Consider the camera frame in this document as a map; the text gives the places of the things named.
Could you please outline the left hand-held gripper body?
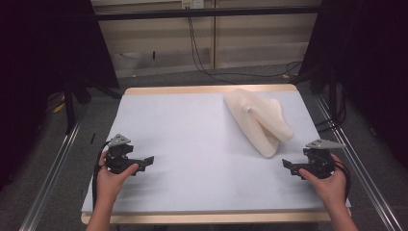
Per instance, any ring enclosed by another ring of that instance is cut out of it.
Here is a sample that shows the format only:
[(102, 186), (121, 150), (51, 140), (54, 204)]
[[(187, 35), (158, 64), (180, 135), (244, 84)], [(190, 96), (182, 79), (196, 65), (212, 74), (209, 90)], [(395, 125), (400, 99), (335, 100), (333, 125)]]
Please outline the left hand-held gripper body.
[(131, 153), (134, 149), (133, 145), (130, 145), (130, 140), (116, 134), (108, 142), (108, 152), (106, 155), (106, 166), (114, 174), (120, 174), (125, 169), (133, 164), (141, 166), (141, 160), (133, 160), (127, 157), (128, 153)]

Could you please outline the white wall outlet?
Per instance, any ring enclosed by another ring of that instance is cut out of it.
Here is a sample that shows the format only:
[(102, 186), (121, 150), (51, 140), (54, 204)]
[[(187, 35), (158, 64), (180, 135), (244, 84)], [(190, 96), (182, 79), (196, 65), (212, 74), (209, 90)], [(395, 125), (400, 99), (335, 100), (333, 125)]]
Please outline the white wall outlet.
[(198, 10), (204, 8), (204, 0), (181, 0), (183, 10)]

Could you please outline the cream towel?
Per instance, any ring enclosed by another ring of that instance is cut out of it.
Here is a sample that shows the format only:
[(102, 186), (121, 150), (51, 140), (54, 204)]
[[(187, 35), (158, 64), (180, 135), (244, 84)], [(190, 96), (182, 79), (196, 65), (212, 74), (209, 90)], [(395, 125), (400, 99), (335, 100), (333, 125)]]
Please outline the cream towel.
[(283, 117), (279, 100), (237, 89), (227, 92), (224, 102), (243, 133), (262, 156), (271, 158), (281, 142), (293, 137), (293, 130)]

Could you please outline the metal floor rail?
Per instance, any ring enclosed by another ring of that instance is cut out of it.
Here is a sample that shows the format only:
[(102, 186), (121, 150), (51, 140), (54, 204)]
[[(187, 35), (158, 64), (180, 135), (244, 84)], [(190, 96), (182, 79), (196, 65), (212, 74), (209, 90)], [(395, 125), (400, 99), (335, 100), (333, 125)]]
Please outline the metal floor rail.
[(48, 203), (51, 193), (58, 181), (59, 175), (62, 171), (62, 167), (65, 160), (72, 148), (73, 143), (76, 140), (77, 134), (82, 125), (83, 117), (80, 116), (78, 120), (73, 124), (70, 131), (64, 136), (64, 141), (56, 155), (56, 159), (51, 166), (45, 181), (43, 182), (36, 199), (30, 207), (28, 214), (20, 225), (18, 231), (36, 231), (38, 223), (42, 217), (44, 209)]
[(381, 218), (387, 231), (403, 231), (402, 226), (397, 220), (395, 213), (389, 203), (386, 201), (383, 194), (377, 188), (375, 183), (367, 172), (364, 164), (360, 160), (358, 153), (354, 149), (349, 138), (345, 134), (343, 128), (340, 125), (335, 126), (333, 117), (329, 114), (329, 106), (325, 99), (318, 95), (316, 96), (317, 104), (326, 119), (330, 129), (334, 134), (337, 141), (345, 145), (344, 154), (348, 162), (350, 163), (354, 173), (356, 174), (359, 182), (368, 195), (371, 204), (373, 205), (377, 215)]

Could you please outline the black stand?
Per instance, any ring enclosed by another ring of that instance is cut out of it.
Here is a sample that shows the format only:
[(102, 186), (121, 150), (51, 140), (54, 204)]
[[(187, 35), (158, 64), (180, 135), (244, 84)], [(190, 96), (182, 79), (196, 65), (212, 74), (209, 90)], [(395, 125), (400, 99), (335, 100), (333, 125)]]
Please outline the black stand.
[(73, 94), (67, 79), (64, 80), (64, 104), (67, 121), (65, 133), (68, 135), (76, 124), (76, 118), (73, 104)]
[(337, 75), (336, 70), (334, 68), (330, 70), (328, 91), (329, 91), (329, 114), (331, 120), (334, 123), (336, 123), (339, 120), (339, 116), (337, 110)]

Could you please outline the dark curtain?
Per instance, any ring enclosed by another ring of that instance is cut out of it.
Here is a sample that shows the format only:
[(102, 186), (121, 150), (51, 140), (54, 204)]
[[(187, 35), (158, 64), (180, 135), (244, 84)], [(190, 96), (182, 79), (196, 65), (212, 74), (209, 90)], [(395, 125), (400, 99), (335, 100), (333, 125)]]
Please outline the dark curtain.
[(408, 0), (321, 0), (299, 79), (331, 78), (408, 168)]
[(0, 0), (0, 191), (35, 140), (48, 97), (116, 88), (90, 0)]

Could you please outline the person's left hand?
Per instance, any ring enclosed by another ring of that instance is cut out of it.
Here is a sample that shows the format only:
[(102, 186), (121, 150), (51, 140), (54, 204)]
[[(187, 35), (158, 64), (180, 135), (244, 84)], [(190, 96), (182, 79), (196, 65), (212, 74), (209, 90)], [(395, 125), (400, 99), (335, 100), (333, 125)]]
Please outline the person's left hand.
[(123, 184), (127, 178), (129, 178), (139, 168), (138, 164), (132, 164), (119, 174), (114, 174), (106, 167), (106, 155), (107, 152), (103, 151), (98, 161), (96, 178), (96, 202), (95, 207), (99, 207), (102, 204), (113, 205), (115, 203), (117, 195), (120, 193)]

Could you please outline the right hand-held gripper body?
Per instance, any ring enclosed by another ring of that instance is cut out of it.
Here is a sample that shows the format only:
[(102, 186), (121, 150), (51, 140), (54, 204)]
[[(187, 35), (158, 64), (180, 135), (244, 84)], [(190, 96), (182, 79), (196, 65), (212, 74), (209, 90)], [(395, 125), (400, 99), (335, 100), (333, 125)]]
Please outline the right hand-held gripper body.
[(328, 178), (335, 171), (335, 161), (331, 149), (345, 148), (343, 143), (317, 139), (306, 144), (303, 149), (308, 158), (307, 170), (319, 179)]

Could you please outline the person's right hand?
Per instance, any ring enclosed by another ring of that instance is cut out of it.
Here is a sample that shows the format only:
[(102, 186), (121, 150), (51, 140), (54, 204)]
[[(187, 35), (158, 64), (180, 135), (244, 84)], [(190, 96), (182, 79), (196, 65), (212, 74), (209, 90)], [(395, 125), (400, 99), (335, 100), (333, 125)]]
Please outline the person's right hand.
[(346, 177), (338, 167), (330, 177), (325, 179), (319, 179), (303, 168), (299, 170), (299, 173), (313, 185), (326, 208), (345, 206)]

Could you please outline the black horizontal bar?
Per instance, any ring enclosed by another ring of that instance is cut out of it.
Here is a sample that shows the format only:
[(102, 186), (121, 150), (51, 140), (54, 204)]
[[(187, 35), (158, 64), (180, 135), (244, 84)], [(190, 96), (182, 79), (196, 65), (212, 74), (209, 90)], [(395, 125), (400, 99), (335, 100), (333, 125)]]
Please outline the black horizontal bar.
[(167, 10), (148, 12), (97, 13), (94, 17), (98, 21), (111, 20), (139, 20), (163, 19), (181, 17), (208, 17), (208, 16), (241, 16), (265, 14), (302, 14), (319, 13), (321, 6), (289, 6), (289, 7), (262, 7), (262, 8), (219, 8), (219, 9), (192, 9)]

